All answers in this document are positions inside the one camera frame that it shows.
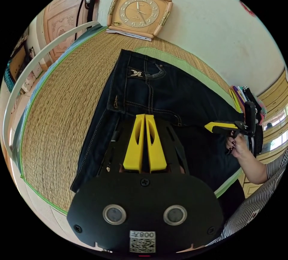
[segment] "hand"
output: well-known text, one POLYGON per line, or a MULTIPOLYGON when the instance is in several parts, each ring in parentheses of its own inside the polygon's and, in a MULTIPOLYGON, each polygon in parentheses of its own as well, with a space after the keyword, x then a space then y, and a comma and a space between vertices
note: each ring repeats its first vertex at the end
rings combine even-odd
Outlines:
POLYGON ((226 142, 226 148, 230 150, 233 149, 231 154, 235 158, 240 158, 241 156, 249 152, 246 139, 242 134, 239 134, 235 139, 233 139, 232 137, 228 137, 226 142))

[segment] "black and white striped sleeve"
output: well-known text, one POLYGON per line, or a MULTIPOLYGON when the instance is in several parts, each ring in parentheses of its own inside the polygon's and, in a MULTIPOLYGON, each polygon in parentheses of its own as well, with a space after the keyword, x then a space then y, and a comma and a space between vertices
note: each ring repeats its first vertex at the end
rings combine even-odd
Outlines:
POLYGON ((212 245, 233 235, 257 216, 274 193, 277 184, 286 169, 287 162, 288 148, 280 157, 267 164, 268 180, 238 207, 225 223, 222 234, 206 246, 212 245))

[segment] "carved wooden door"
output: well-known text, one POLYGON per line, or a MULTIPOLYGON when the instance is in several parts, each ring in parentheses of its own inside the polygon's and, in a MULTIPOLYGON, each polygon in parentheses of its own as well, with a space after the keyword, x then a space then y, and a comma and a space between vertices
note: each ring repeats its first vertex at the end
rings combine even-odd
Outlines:
MULTIPOLYGON (((46 44, 49 44, 59 35, 69 31, 76 26, 77 13, 81 0, 53 0, 44 10, 43 29, 46 44)), ((96 20, 98 4, 95 5, 93 20, 96 20)), ((78 25, 87 22, 88 10, 84 4, 80 10, 78 25)), ((50 51, 50 56, 55 62, 62 53, 74 42, 74 35, 68 37, 57 47, 50 51)))

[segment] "gold clock frame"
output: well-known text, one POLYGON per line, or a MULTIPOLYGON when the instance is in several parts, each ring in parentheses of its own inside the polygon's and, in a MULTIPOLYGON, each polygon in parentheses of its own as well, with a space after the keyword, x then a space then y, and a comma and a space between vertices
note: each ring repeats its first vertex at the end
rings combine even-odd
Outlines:
POLYGON ((160 20, 160 23, 158 24, 158 26, 156 27, 156 29, 154 30, 153 34, 151 33, 147 33, 147 32, 141 32, 141 31, 135 31, 135 30, 132 30, 132 29, 129 29, 129 28, 120 28, 120 27, 116 27, 116 26, 113 26, 112 25, 112 16, 113 16, 113 12, 114 12, 114 9, 115 9, 115 6, 116 6, 116 3, 117 3, 118 0, 113 0, 112 3, 111 3, 111 6, 109 8, 109 12, 108 12, 108 18, 107 18, 107 26, 110 30, 115 30, 115 31, 121 31, 121 32, 127 32, 127 33, 132 33, 132 34, 136 34, 136 35, 139 35, 139 36, 142 36, 142 37, 147 37, 147 38, 151 38, 153 39, 155 36, 157 36, 160 32, 160 30, 162 29, 162 27, 165 25, 169 15, 170 15, 170 12, 171 12, 171 9, 173 7, 173 2, 172 0, 165 0, 167 1, 167 8, 166 8, 166 11, 164 12, 164 15, 162 17, 162 19, 160 20))

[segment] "dark blue jeans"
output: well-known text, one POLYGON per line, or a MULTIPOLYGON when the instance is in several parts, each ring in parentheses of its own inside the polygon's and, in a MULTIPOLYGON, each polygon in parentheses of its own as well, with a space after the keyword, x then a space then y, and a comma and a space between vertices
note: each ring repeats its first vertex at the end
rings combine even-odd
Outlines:
POLYGON ((137 114, 153 114, 174 126, 185 149, 189 173, 213 191, 240 168, 237 159, 225 155, 225 136, 209 132, 204 125, 244 121, 243 114, 181 69, 121 50, 87 132, 72 191, 97 176, 118 122, 137 114))

